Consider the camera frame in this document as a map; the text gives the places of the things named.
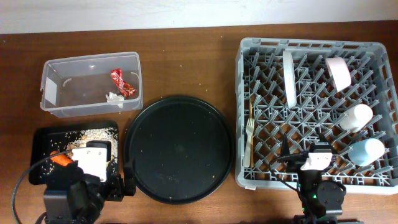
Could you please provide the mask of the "red snack wrapper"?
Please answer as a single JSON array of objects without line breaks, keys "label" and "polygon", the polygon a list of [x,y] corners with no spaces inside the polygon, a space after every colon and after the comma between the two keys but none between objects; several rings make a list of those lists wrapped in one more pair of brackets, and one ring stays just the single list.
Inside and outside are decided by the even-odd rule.
[{"label": "red snack wrapper", "polygon": [[123,97],[128,98],[135,94],[136,90],[123,79],[123,71],[120,68],[112,70],[110,76]]}]

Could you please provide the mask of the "white cup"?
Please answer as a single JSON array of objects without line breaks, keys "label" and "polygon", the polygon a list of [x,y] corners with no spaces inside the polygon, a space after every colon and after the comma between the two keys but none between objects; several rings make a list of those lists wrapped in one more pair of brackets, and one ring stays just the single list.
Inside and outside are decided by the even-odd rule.
[{"label": "white cup", "polygon": [[373,118],[373,111],[370,106],[358,104],[346,110],[338,125],[351,133],[357,133]]}]

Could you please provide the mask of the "light blue cup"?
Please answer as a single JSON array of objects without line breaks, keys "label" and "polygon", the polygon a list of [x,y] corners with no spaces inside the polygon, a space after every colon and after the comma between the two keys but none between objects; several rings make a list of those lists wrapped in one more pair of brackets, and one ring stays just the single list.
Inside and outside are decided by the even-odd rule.
[{"label": "light blue cup", "polygon": [[368,166],[385,153],[384,144],[376,139],[370,138],[351,145],[352,150],[348,157],[357,166]]}]

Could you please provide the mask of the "grey plate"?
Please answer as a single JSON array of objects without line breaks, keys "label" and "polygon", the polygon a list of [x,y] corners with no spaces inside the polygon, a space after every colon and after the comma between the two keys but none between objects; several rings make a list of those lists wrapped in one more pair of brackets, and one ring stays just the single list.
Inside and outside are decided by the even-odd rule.
[{"label": "grey plate", "polygon": [[282,59],[287,106],[288,108],[293,108],[297,104],[293,56],[291,52],[285,50],[282,53]]}]

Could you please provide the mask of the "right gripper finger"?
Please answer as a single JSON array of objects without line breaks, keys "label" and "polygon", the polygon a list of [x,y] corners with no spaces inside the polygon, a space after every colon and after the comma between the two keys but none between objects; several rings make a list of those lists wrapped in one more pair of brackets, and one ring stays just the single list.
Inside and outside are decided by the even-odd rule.
[{"label": "right gripper finger", "polygon": [[289,147],[289,140],[287,138],[287,135],[283,135],[283,140],[282,140],[282,150],[280,157],[286,157],[290,155],[290,147]]},{"label": "right gripper finger", "polygon": [[326,145],[331,149],[333,154],[337,154],[337,150],[332,146],[329,140],[322,134],[321,131],[317,131],[318,137],[319,137],[319,142],[326,143]]}]

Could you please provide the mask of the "orange carrot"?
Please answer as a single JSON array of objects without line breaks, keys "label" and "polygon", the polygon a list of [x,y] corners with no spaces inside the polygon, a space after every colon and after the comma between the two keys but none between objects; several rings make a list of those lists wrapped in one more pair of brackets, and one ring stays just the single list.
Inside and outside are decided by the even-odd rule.
[{"label": "orange carrot", "polygon": [[50,153],[51,156],[55,155],[55,154],[57,156],[54,156],[54,157],[50,158],[54,163],[56,163],[56,164],[58,164],[60,166],[64,166],[64,167],[66,167],[69,164],[73,163],[73,160],[68,156],[68,152],[67,151],[64,151],[64,152],[53,151],[53,152]]}]

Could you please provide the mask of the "wooden chopstick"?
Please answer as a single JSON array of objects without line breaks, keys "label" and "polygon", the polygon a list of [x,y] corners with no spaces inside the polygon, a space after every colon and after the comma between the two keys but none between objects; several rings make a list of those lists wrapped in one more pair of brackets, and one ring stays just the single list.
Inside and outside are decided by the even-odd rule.
[{"label": "wooden chopstick", "polygon": [[252,135],[251,135],[251,137],[250,137],[250,168],[253,168],[254,167],[254,159],[253,159],[253,133],[254,133],[254,118],[253,118],[253,116],[254,116],[254,112],[253,112],[253,104],[252,104],[252,100],[249,100],[249,109],[250,109],[250,112],[249,112],[249,117],[250,117],[250,119],[251,119],[251,127],[252,127]]}]

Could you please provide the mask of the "pink bowl with scraps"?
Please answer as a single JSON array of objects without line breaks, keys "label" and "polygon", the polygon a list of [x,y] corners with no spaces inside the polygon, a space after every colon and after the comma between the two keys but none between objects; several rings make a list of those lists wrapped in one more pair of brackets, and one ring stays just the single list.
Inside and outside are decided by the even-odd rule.
[{"label": "pink bowl with scraps", "polygon": [[341,57],[335,57],[326,58],[325,61],[337,92],[348,88],[351,85],[351,75],[345,60]]}]

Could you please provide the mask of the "white tissue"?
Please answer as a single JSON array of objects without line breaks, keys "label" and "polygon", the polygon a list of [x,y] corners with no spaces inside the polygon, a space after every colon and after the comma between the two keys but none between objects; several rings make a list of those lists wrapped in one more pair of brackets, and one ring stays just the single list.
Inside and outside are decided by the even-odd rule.
[{"label": "white tissue", "polygon": [[118,102],[117,106],[118,106],[119,108],[123,109],[123,106],[124,106],[124,103],[123,103],[124,97],[123,97],[122,95],[117,95],[117,94],[115,94],[115,93],[113,93],[113,92],[109,92],[107,95],[105,95],[105,97],[106,97],[106,101],[107,101],[108,103],[115,103],[115,102]]}]

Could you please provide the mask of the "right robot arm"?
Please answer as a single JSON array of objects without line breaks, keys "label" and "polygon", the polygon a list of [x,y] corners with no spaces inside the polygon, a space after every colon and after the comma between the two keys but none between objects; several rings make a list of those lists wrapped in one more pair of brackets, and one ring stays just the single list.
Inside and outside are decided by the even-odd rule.
[{"label": "right robot arm", "polygon": [[322,175],[336,161],[337,151],[324,135],[313,142],[310,149],[290,153],[287,136],[283,137],[282,152],[278,162],[287,165],[287,172],[298,175],[296,190],[302,203],[302,215],[293,217],[293,223],[337,223],[343,213],[342,204],[346,187],[333,180],[324,180]]}]

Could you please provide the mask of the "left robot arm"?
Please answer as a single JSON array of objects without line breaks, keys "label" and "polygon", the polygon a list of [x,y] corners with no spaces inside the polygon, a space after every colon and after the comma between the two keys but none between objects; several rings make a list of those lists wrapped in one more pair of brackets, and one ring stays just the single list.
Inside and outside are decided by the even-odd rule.
[{"label": "left robot arm", "polygon": [[136,181],[112,175],[107,181],[69,164],[48,177],[44,192],[45,223],[94,223],[105,201],[120,202],[136,193]]}]

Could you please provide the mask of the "white plastic fork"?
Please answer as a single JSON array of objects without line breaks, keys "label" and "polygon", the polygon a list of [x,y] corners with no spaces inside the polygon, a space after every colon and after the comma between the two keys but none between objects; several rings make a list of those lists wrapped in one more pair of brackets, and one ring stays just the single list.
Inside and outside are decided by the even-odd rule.
[{"label": "white plastic fork", "polygon": [[254,132],[254,119],[249,118],[246,124],[247,139],[246,139],[246,147],[243,159],[243,166],[245,168],[251,165],[251,141],[252,141],[253,132]]}]

